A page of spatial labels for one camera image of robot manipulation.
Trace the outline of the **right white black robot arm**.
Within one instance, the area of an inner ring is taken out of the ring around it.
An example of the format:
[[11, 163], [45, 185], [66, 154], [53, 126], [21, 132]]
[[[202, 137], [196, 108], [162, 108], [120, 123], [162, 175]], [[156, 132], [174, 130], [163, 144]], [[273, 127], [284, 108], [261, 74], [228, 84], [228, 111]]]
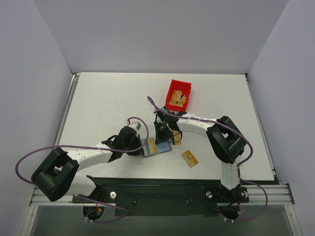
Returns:
[[156, 144], [173, 140], [174, 131], [180, 136], [188, 132], [209, 139], [216, 157], [222, 163], [220, 196], [225, 201], [233, 200], [238, 194], [236, 187], [240, 185], [237, 158], [243, 154], [246, 145], [233, 121], [227, 116], [206, 119], [186, 112], [174, 113], [166, 107], [155, 111], [155, 115]]

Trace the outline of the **gold card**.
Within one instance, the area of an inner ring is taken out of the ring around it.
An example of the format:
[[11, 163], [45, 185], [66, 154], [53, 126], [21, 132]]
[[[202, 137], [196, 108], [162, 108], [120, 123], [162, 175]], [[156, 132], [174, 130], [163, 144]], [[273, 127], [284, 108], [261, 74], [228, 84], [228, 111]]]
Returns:
[[155, 139], [153, 137], [149, 138], [146, 143], [146, 156], [157, 154], [158, 150], [155, 144]]
[[190, 168], [193, 168], [199, 163], [190, 150], [182, 153], [181, 157]]
[[172, 145], [181, 145], [182, 144], [182, 133], [179, 131], [173, 131], [173, 137], [171, 139]]

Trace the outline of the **grey card holder wallet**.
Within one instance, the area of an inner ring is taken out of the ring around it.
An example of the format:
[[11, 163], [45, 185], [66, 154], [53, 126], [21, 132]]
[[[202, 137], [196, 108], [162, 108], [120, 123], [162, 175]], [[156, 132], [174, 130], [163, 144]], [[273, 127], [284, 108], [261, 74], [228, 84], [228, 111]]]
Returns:
[[163, 153], [172, 151], [171, 144], [167, 141], [167, 142], [162, 142], [162, 143], [156, 145], [157, 154], [152, 154], [152, 155], [146, 156], [145, 155], [146, 154], [146, 143], [143, 146], [143, 153], [142, 153], [143, 158], [147, 158], [147, 157], [151, 157], [151, 156], [155, 156], [155, 155], [159, 155], [159, 154], [163, 154]]

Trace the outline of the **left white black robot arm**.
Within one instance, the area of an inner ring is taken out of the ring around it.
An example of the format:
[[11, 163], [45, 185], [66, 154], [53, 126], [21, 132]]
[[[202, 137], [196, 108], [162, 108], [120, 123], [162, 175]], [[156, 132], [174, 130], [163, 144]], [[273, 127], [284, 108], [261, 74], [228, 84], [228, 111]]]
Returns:
[[124, 126], [118, 135], [97, 144], [96, 149], [65, 151], [61, 147], [53, 149], [33, 173], [32, 182], [52, 202], [64, 195], [83, 195], [89, 202], [97, 202], [101, 189], [92, 177], [78, 176], [77, 172], [100, 163], [113, 162], [127, 151], [137, 156], [143, 152], [138, 130], [141, 124], [133, 122]]

